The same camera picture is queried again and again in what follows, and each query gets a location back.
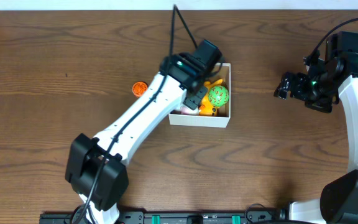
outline white box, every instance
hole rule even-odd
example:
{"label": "white box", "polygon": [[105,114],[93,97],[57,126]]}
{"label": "white box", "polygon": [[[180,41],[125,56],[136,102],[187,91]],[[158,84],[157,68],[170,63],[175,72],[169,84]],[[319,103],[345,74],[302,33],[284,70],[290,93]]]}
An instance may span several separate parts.
{"label": "white box", "polygon": [[[214,71],[217,71],[220,63],[215,65]],[[218,74],[208,79],[211,83],[222,78],[224,85],[229,90],[229,102],[219,108],[218,116],[195,116],[195,115],[181,115],[170,113],[169,123],[171,125],[185,125],[185,126],[201,126],[201,127],[214,127],[225,128],[230,120],[231,114],[231,65],[230,63],[223,63],[222,68]]]}

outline yellow toy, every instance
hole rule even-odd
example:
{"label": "yellow toy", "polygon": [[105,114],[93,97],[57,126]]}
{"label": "yellow toy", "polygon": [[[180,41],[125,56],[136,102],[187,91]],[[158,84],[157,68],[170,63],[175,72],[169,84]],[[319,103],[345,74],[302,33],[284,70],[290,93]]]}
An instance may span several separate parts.
{"label": "yellow toy", "polygon": [[[210,89],[214,86],[222,84],[223,79],[219,79],[216,82],[212,83],[209,81],[204,82],[204,86],[208,89],[207,93],[209,93]],[[208,100],[208,94],[205,94],[203,99],[201,100],[201,106],[199,107],[201,116],[216,116],[218,115],[218,109],[214,107]]]}

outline toy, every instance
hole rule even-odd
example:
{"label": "toy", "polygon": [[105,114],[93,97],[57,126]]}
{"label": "toy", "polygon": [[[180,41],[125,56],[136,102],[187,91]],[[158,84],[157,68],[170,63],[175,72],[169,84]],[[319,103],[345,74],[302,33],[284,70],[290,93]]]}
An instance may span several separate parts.
{"label": "toy", "polygon": [[229,91],[224,86],[214,86],[208,93],[208,100],[213,106],[220,108],[229,101]]}
{"label": "toy", "polygon": [[[204,82],[204,86],[210,91],[212,87],[220,85],[223,83],[223,79],[219,79],[216,82],[212,83],[209,81]],[[201,116],[216,116],[218,115],[218,109],[217,107],[213,106],[209,100],[208,95],[205,95],[203,99],[201,100],[201,106],[200,106],[200,115]]]}
{"label": "toy", "polygon": [[199,113],[199,110],[198,108],[192,110],[190,108],[188,108],[187,106],[183,105],[181,108],[180,108],[180,114],[182,115],[198,115]]}
{"label": "toy", "polygon": [[147,84],[145,82],[137,82],[132,86],[132,92],[136,97],[141,97],[147,90]]}

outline wood grain surface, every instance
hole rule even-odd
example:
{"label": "wood grain surface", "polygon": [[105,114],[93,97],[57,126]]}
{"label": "wood grain surface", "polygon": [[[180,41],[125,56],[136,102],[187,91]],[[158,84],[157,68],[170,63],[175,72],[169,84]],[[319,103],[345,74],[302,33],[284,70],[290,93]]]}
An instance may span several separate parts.
{"label": "wood grain surface", "polygon": [[[286,71],[358,11],[183,11],[197,41],[232,64],[226,129],[164,119],[128,167],[121,206],[245,210],[319,197],[346,172],[343,108],[273,97]],[[115,121],[168,54],[169,11],[0,12],[0,223],[38,223],[80,198],[64,179],[70,144]],[[342,30],[358,32],[358,23]],[[177,22],[175,52],[192,52]]]}

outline green ball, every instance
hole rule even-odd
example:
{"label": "green ball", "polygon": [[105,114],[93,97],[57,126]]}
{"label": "green ball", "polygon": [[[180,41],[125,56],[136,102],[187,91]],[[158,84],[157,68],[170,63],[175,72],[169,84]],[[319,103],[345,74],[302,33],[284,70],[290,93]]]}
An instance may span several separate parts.
{"label": "green ball", "polygon": [[229,91],[224,86],[214,86],[208,93],[209,102],[219,108],[229,101]]}

